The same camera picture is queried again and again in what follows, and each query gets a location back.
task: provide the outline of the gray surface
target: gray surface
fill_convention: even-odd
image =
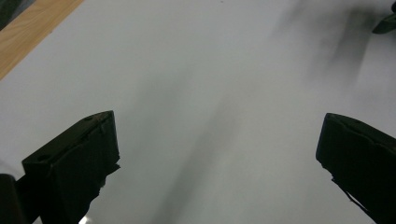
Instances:
[[[93,223],[372,223],[315,151],[326,112],[396,136],[391,3],[86,0],[0,82],[2,160],[114,109]]]

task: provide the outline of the white floor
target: white floor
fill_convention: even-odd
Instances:
[[[113,109],[92,223],[373,223],[315,152],[327,112],[396,136],[392,2],[85,0],[0,82],[0,172]]]

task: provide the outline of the gray floor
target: gray floor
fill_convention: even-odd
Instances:
[[[86,0],[0,82],[0,171],[113,109],[92,223],[373,223],[315,151],[327,112],[396,136],[391,4]]]

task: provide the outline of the wooden floor edge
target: wooden floor edge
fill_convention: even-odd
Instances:
[[[84,0],[35,0],[0,31],[0,80]]]

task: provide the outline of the wooden surface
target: wooden surface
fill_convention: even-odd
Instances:
[[[0,31],[0,79],[83,0],[36,0]]]

